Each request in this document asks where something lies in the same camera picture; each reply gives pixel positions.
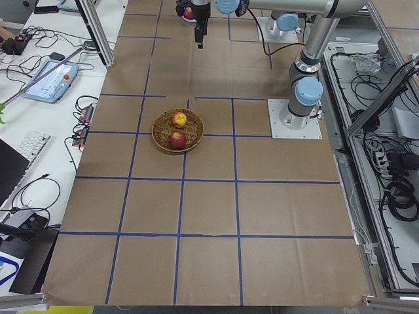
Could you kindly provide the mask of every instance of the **power adapter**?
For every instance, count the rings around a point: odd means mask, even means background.
[[[88,128],[77,131],[77,135],[73,137],[73,147],[84,147],[87,139]]]
[[[86,50],[93,50],[96,51],[96,45],[93,41],[85,41],[83,45],[86,47]]]
[[[93,117],[93,105],[89,105],[81,110],[79,121],[82,123],[90,123]]]

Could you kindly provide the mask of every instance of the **wicker basket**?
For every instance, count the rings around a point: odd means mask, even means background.
[[[177,112],[181,111],[186,114],[187,123],[183,129],[178,129],[172,124],[172,116]],[[169,136],[174,131],[181,131],[186,136],[186,145],[184,149],[173,149],[169,146]],[[154,142],[162,150],[170,152],[172,154],[179,154],[181,152],[187,152],[194,148],[201,142],[202,136],[204,136],[204,123],[201,117],[189,109],[178,108],[168,111],[164,111],[158,118],[153,122],[151,128],[151,135],[153,136]]]

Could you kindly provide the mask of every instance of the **white keyboard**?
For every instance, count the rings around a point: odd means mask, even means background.
[[[39,156],[45,145],[48,143],[51,135],[31,131],[24,137],[17,151],[29,160],[28,168]]]

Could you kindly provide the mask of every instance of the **blue tape line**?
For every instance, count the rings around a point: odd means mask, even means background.
[[[164,95],[141,95],[141,94],[100,94],[100,96],[110,97],[153,97],[153,98],[167,98]]]
[[[250,100],[250,101],[266,101],[266,98],[233,98],[233,97],[212,97],[212,96],[196,96],[195,99],[224,99],[224,100]]]
[[[128,131],[89,131],[89,133],[97,134],[127,134],[127,135],[151,135],[150,132],[128,132]]]
[[[158,10],[157,25],[156,25],[156,30],[155,30],[155,39],[153,41],[153,47],[151,48],[151,55],[153,55],[154,52],[155,52],[155,46],[156,46],[156,40],[157,40],[158,23],[160,22],[160,15],[162,14],[162,6],[163,6],[163,0],[161,0],[161,2],[160,2],[160,8]]]
[[[264,180],[234,180],[234,179],[179,179],[179,178],[143,178],[143,177],[101,177],[79,175],[76,179],[103,180],[138,180],[138,181],[185,181],[185,182],[219,182],[219,183],[264,183],[264,184],[340,184],[339,181],[264,181]]]
[[[117,240],[115,241],[115,249],[113,251],[112,267],[111,267],[111,273],[109,275],[109,282],[108,282],[108,285],[107,285],[107,292],[106,292],[105,304],[108,304],[109,303],[109,298],[111,296],[111,288],[112,288],[112,282],[113,282],[113,274],[115,272],[115,263],[117,261],[117,255],[118,255],[119,239],[120,239],[120,237],[117,236]]]
[[[65,236],[124,236],[124,237],[220,237],[240,239],[353,239],[352,235],[278,235],[278,234],[155,234],[147,232],[88,232],[60,231]]]
[[[176,263],[175,263],[175,280],[173,287],[173,305],[177,302],[177,278],[179,275],[179,258],[181,246],[181,228],[182,228],[182,211],[183,211],[183,193],[185,190],[185,174],[186,174],[186,152],[183,153],[183,169],[182,169],[182,183],[181,183],[181,197],[179,200],[179,219],[177,221],[177,243],[176,243]]]
[[[134,132],[134,131],[89,131],[90,133],[99,133],[99,134],[140,134],[140,135],[151,135],[151,132]],[[272,136],[270,135],[247,135],[247,134],[240,134],[240,135],[233,135],[233,134],[204,134],[204,136],[212,136],[212,137],[246,137],[246,138],[264,138],[270,139]]]
[[[144,95],[147,93],[147,85],[149,83],[150,67],[151,66],[149,65],[149,68],[148,68],[148,71],[147,71],[147,78],[145,80]],[[143,116],[144,103],[145,103],[145,97],[143,97],[143,100],[141,102],[141,110],[140,110],[140,113],[139,113],[138,123],[137,123],[137,133],[139,132],[139,127],[140,127],[140,124],[141,124],[141,117]],[[117,234],[117,241],[116,241],[116,244],[115,244],[115,251],[114,251],[114,255],[113,255],[113,261],[112,261],[112,267],[111,267],[111,274],[109,276],[109,283],[108,283],[108,287],[107,287],[105,304],[108,304],[109,303],[109,298],[111,296],[111,289],[112,289],[112,282],[113,282],[113,274],[114,274],[114,271],[115,271],[115,265],[116,265],[116,262],[117,262],[117,255],[118,255],[118,246],[119,246],[120,232],[122,230],[122,223],[124,221],[126,201],[128,199],[128,191],[130,189],[131,175],[132,175],[132,169],[134,167],[134,161],[135,161],[135,157],[136,157],[138,137],[139,137],[139,135],[136,134],[136,139],[134,140],[134,148],[132,150],[130,171],[129,171],[127,182],[126,182],[124,202],[122,204],[122,211],[121,211],[121,214],[120,214],[118,234]]]
[[[240,40],[240,39],[232,39],[231,41],[234,43],[259,43],[258,41],[246,41],[246,40]]]
[[[231,100],[231,113],[233,125],[233,156],[234,156],[234,192],[236,198],[236,223],[237,223],[237,249],[238,249],[238,278],[239,278],[239,295],[240,305],[244,305],[243,300],[243,274],[242,274],[242,245],[240,241],[240,210],[238,200],[238,172],[237,172],[237,148],[236,148],[236,117],[234,112],[234,100]]]
[[[16,263],[13,260],[9,260],[8,258],[4,257],[4,256],[0,256],[0,261],[6,264],[10,264],[12,266],[14,266],[16,268],[16,270],[14,272],[12,272],[10,275],[7,275],[6,277],[4,277],[2,280],[0,280],[0,286],[5,283],[6,281],[8,281],[10,278],[14,277],[19,270],[19,264]]]

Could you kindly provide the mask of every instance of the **plastic bag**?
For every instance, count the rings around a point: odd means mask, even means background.
[[[381,70],[381,59],[376,54],[360,54],[350,57],[359,72],[376,73]]]

